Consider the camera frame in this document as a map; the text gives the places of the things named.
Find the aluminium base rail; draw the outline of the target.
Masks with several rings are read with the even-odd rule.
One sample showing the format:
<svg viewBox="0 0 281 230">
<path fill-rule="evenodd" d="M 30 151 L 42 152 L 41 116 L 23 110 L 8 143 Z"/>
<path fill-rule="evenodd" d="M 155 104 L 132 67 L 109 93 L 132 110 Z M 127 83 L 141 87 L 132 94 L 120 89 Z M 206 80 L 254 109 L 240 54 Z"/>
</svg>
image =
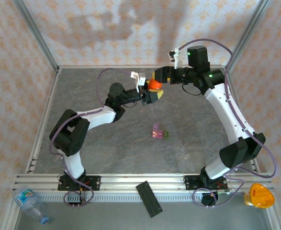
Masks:
<svg viewBox="0 0 281 230">
<path fill-rule="evenodd" d="M 136 186 L 147 181 L 155 193 L 188 193 L 191 192 L 185 175 L 180 173 L 151 173 L 151 174 L 101 174 L 100 193 L 135 193 Z M 57 174 L 19 174 L 15 179 L 13 189 L 27 186 L 36 192 L 56 192 L 59 185 Z M 252 184 L 258 183 L 273 190 L 271 179 L 260 178 L 249 173 L 231 173 L 227 176 L 228 190 L 224 187 L 221 192 L 248 191 Z"/>
</svg>

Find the orange pill bottle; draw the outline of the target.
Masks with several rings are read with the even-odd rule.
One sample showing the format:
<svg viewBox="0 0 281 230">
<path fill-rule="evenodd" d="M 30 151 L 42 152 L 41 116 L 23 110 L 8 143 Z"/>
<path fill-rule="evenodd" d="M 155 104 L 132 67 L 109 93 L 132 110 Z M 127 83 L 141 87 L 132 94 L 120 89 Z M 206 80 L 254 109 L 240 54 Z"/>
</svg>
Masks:
<svg viewBox="0 0 281 230">
<path fill-rule="evenodd" d="M 162 83 L 151 79 L 147 81 L 148 91 L 163 94 L 163 90 L 161 89 Z"/>
</svg>

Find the clear plastic water bottle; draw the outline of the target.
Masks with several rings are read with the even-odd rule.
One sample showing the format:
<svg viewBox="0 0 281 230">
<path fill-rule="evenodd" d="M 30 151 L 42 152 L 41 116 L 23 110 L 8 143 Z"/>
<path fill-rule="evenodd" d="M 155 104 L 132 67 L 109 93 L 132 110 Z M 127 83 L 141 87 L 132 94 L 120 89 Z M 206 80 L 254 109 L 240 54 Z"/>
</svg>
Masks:
<svg viewBox="0 0 281 230">
<path fill-rule="evenodd" d="M 22 185 L 13 191 L 12 198 L 20 210 L 31 219 L 38 221 L 42 225 L 49 221 L 41 199 L 31 188 Z"/>
</svg>

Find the black controller box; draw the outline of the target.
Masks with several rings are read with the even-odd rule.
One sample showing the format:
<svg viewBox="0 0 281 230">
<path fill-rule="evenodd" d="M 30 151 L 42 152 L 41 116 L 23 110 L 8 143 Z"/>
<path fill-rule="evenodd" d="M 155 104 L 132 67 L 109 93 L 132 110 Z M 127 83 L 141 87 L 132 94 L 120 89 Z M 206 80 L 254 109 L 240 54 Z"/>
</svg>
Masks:
<svg viewBox="0 0 281 230">
<path fill-rule="evenodd" d="M 217 193 L 213 193 L 213 194 L 203 193 L 201 203 L 204 206 L 215 206 L 216 203 L 218 202 L 218 198 L 219 196 Z"/>
</svg>

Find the aluminium frame cross bar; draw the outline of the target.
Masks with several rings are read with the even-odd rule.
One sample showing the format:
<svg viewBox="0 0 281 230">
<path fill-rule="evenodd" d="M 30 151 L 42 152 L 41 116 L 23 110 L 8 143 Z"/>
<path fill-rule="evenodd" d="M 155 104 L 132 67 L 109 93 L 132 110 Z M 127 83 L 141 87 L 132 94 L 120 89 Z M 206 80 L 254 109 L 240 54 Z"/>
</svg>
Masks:
<svg viewBox="0 0 281 230">
<path fill-rule="evenodd" d="M 60 65 L 59 69 L 158 69 L 164 65 Z"/>
</svg>

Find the aluminium frame post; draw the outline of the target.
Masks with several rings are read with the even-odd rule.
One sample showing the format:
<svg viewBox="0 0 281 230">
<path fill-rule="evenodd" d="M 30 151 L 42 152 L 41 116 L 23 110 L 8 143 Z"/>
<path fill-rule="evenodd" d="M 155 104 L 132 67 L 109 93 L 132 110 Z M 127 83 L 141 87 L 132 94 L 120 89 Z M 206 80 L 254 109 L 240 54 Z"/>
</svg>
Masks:
<svg viewBox="0 0 281 230">
<path fill-rule="evenodd" d="M 257 25 L 259 24 L 260 20 L 265 15 L 267 9 L 269 8 L 271 2 L 273 0 L 260 0 L 253 16 L 251 17 L 251 20 L 249 21 L 243 36 L 238 42 L 238 45 L 234 49 L 232 60 L 227 64 L 226 68 L 228 71 L 231 71 L 234 69 L 235 64 L 238 62 L 239 57 L 242 55 L 244 48 L 246 47 L 249 39 L 252 37 L 253 33 L 255 32 L 255 29 Z"/>
<path fill-rule="evenodd" d="M 12 0 L 12 2 L 17 7 L 18 11 L 20 12 L 21 16 L 23 17 L 25 23 L 27 24 L 30 32 L 34 36 L 35 40 L 38 43 L 41 51 L 43 52 L 44 56 L 46 57 L 49 65 L 51 66 L 52 70 L 57 72 L 59 65 L 57 64 L 55 58 L 53 57 L 45 39 L 42 36 L 33 16 L 31 15 L 29 9 L 27 8 L 24 0 Z"/>
</svg>

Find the black aluminium extrusion piece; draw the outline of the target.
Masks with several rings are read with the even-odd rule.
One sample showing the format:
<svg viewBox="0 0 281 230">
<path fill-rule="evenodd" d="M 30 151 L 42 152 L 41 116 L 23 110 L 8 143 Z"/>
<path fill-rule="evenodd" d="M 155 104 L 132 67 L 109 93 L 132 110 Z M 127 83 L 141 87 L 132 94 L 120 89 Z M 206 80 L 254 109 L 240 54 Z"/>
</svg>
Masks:
<svg viewBox="0 0 281 230">
<path fill-rule="evenodd" d="M 144 181 L 136 186 L 136 189 L 142 199 L 142 202 L 149 214 L 152 218 L 158 214 L 160 214 L 163 209 L 158 202 L 155 194 L 153 193 L 148 181 Z"/>
</svg>

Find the orange translucent plastic cup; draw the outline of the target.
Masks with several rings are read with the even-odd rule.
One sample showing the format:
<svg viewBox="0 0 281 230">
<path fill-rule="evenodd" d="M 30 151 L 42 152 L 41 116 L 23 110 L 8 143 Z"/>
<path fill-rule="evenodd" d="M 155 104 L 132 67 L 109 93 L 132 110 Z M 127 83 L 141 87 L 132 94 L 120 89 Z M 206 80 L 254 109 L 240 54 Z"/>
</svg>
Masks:
<svg viewBox="0 0 281 230">
<path fill-rule="evenodd" d="M 247 206 L 265 209 L 274 205 L 275 197 L 267 187 L 259 183 L 254 183 L 244 193 L 244 203 Z"/>
</svg>

